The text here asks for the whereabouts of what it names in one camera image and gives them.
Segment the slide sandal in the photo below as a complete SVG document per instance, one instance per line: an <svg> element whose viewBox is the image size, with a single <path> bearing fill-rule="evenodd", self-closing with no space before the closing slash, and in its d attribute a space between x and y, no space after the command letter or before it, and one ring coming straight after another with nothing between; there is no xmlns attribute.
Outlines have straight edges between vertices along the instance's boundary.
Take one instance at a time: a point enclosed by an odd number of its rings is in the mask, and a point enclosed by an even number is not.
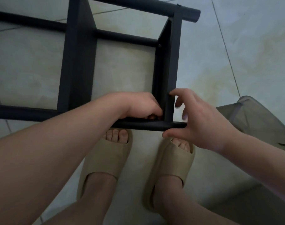
<svg viewBox="0 0 285 225"><path fill-rule="evenodd" d="M133 136L128 132L126 144L115 143L101 138L86 155L77 190L77 200L82 197L86 177L94 172L104 172L113 175L117 180L131 151Z"/></svg>
<svg viewBox="0 0 285 225"><path fill-rule="evenodd" d="M182 180L184 186L195 157L193 144L189 143L190 152L188 152L174 145L171 140L172 138L164 139L159 146L155 163L144 189L143 204L152 212L155 212L155 209L151 197L158 178L162 175L174 175Z"/></svg>

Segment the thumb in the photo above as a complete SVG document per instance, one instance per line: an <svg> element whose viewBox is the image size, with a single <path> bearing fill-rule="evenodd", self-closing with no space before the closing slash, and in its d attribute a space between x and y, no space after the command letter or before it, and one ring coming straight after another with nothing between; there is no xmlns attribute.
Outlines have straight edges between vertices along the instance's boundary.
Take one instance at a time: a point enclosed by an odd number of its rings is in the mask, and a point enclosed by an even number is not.
<svg viewBox="0 0 285 225"><path fill-rule="evenodd" d="M182 140L189 140L189 129L188 128L174 128L174 129L168 129L163 132L162 137L167 138L167 137L174 137L174 138L179 138Z"/></svg>

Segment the hand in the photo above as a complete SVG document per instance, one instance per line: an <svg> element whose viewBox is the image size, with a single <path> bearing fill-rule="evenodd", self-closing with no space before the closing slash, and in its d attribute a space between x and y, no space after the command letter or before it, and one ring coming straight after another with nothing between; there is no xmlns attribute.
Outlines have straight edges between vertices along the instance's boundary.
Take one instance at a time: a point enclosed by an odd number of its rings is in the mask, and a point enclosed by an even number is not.
<svg viewBox="0 0 285 225"><path fill-rule="evenodd" d="M188 120L185 128L166 130L162 134L164 138L176 137L200 148L219 151L240 133L215 107L203 101L194 91L176 88L170 95L178 96L175 107L184 103L182 119L188 117Z"/></svg>
<svg viewBox="0 0 285 225"><path fill-rule="evenodd" d="M155 97L149 92L118 92L127 104L126 111L120 118L145 118L162 116L163 112Z"/></svg>

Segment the right hand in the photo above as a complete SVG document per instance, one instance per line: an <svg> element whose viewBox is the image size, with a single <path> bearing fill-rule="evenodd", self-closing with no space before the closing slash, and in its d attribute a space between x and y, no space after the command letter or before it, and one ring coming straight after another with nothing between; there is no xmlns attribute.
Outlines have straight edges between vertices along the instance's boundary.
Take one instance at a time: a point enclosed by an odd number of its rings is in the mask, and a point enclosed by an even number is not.
<svg viewBox="0 0 285 225"><path fill-rule="evenodd" d="M215 107L203 101L194 91L176 88L170 95L178 96L175 107L184 103L182 119L188 117L188 120L185 128L163 132L164 138L180 138L197 147L219 151L240 133Z"/></svg>

